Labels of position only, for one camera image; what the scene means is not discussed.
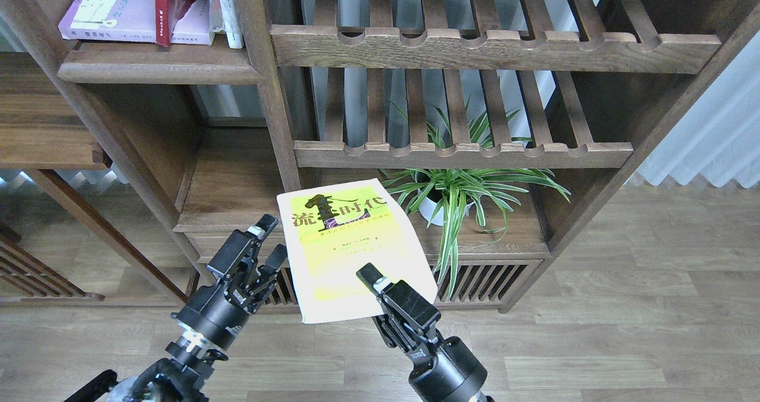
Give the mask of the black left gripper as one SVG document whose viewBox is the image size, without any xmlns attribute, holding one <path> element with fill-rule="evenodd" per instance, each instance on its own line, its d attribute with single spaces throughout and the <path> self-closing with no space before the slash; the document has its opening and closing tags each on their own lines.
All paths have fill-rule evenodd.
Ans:
<svg viewBox="0 0 760 402">
<path fill-rule="evenodd" d="M 263 240 L 277 227 L 279 220 L 264 214 L 246 232 L 234 230 L 207 268 L 217 277 L 212 286 L 201 286 L 188 303 L 173 317 L 182 323 L 190 339 L 201 335 L 220 350 L 228 350 L 242 327 L 268 299 L 277 273 L 285 259 L 287 247 L 278 244 L 264 264 L 258 265 Z"/>
</svg>

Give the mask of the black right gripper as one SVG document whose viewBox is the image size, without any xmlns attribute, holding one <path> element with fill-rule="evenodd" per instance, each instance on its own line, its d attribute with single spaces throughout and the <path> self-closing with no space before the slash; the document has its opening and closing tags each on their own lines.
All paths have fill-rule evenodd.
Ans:
<svg viewBox="0 0 760 402">
<path fill-rule="evenodd" d="M 390 347 L 398 347 L 413 362 L 408 382 L 423 401 L 487 401 L 487 372 L 456 336 L 445 339 L 435 324 L 441 313 L 404 281 L 394 283 L 374 264 L 356 272 L 377 297 L 383 314 L 373 321 Z"/>
</svg>

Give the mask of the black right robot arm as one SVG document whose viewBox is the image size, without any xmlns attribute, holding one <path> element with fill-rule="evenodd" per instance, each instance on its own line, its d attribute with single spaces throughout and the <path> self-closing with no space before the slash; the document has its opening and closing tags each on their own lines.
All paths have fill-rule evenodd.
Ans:
<svg viewBox="0 0 760 402">
<path fill-rule="evenodd" d="M 372 318 L 385 344 L 413 362 L 408 381 L 423 401 L 491 401 L 482 386 L 487 370 L 457 336 L 445 339 L 436 307 L 409 284 L 391 282 L 373 264 L 356 273 L 382 307 Z"/>
</svg>

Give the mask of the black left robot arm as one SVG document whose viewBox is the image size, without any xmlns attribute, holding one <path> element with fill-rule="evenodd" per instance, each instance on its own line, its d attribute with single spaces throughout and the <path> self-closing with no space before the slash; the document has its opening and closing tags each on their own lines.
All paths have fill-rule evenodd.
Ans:
<svg viewBox="0 0 760 402">
<path fill-rule="evenodd" d="M 227 359 L 226 350 L 268 299 L 287 258 L 287 248 L 279 244 L 258 264 L 259 248 L 277 224 L 276 217 L 266 214 L 247 231 L 235 230 L 226 239 L 207 264 L 216 283 L 202 286 L 173 314 L 183 334 L 167 346 L 168 358 L 123 381 L 116 372 L 103 371 L 69 400 L 95 401 L 108 394 L 111 401 L 206 401 L 201 389 L 213 363 Z"/>
</svg>

